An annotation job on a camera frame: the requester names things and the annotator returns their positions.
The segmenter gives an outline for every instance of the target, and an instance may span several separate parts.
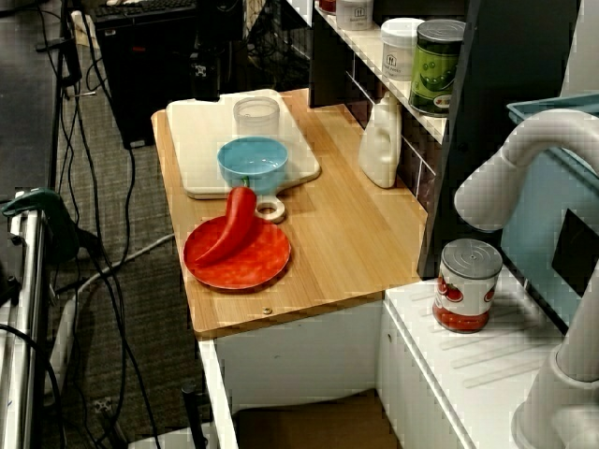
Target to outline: white container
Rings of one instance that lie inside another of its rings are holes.
[[[392,80],[409,80],[416,47],[416,29],[421,19],[391,19],[381,27],[383,75]]]
[[[373,24],[373,0],[337,0],[337,25],[346,31],[368,30]]]
[[[400,162],[402,117],[395,96],[389,92],[373,108],[359,145],[358,163],[362,171],[379,187],[395,185]]]
[[[279,137],[279,104],[267,96],[243,98],[233,107],[240,136]]]

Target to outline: wooden countertop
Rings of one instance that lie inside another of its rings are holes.
[[[403,185],[374,185],[358,167],[362,129],[345,106],[308,108],[308,90],[281,94],[312,147],[322,173],[279,198],[279,224],[291,259],[276,282],[251,292],[222,292],[198,282],[183,263],[187,236],[225,213],[225,200],[195,200],[183,190],[166,113],[153,116],[156,148],[179,248],[192,322],[199,340],[213,339],[378,300],[394,286],[418,282],[426,223]],[[264,314],[264,309],[272,310]]]

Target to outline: white cable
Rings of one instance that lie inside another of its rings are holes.
[[[168,234],[167,236],[164,236],[163,238],[158,239],[151,245],[148,245],[145,248],[137,251],[136,253],[129,255],[123,261],[123,263],[126,264],[127,262],[131,262],[133,259],[140,257],[142,254],[146,254],[147,252],[153,250],[156,246],[161,245],[162,243],[164,243],[167,240],[172,239],[173,237],[175,237],[174,234]],[[116,264],[113,264],[112,268],[118,268],[120,265],[121,265],[121,261],[117,262]],[[108,274],[108,273],[110,273],[110,268],[104,268],[102,270],[102,274]],[[94,276],[92,276],[90,279],[88,279],[84,284],[82,284],[81,287],[79,287],[79,289],[77,290],[77,295],[80,295],[81,293],[83,293],[83,290],[85,290],[85,288],[87,288],[89,285],[91,285],[96,280],[98,280],[102,276],[102,274],[96,273]]]
[[[151,250],[153,250],[156,246],[163,244],[165,241],[168,241],[175,237],[174,234],[169,234],[164,236],[161,239],[158,239],[151,245],[146,246],[145,248],[137,251],[129,255],[123,263],[132,261],[136,257],[141,256]],[[117,262],[112,266],[113,269],[119,267],[121,265],[121,261]],[[66,377],[66,368],[68,367],[68,361],[71,355],[71,349],[73,347],[74,340],[74,329],[77,328],[77,323],[73,323],[73,318],[75,315],[75,304],[77,301],[78,295],[83,293],[88,286],[90,286],[93,282],[97,281],[103,274],[110,273],[110,268],[104,268],[102,273],[96,273],[86,282],[84,282],[81,287],[77,289],[77,294],[75,294],[69,301],[66,302],[65,307],[63,308],[63,314],[60,319],[60,325],[58,326],[58,332],[56,333],[56,341],[54,342],[54,346],[52,347],[52,354],[50,356],[50,363],[52,365],[52,369],[56,373],[56,380],[58,381],[60,391],[63,391],[63,385],[65,384]],[[51,389],[50,378],[46,375],[46,386],[45,386],[45,401],[44,405],[49,406],[54,402]]]

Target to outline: red plate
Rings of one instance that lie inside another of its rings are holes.
[[[224,216],[204,222],[185,242],[183,261],[198,281],[212,287],[242,289],[260,285],[281,272],[291,255],[289,240],[276,224],[258,217],[254,217],[235,253],[207,267],[198,267],[194,261],[218,240],[225,223]]]

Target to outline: white jar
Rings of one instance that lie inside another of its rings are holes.
[[[346,31],[368,30],[373,24],[373,0],[337,0],[337,25]]]
[[[381,27],[383,75],[392,80],[410,80],[420,19],[391,19]]]

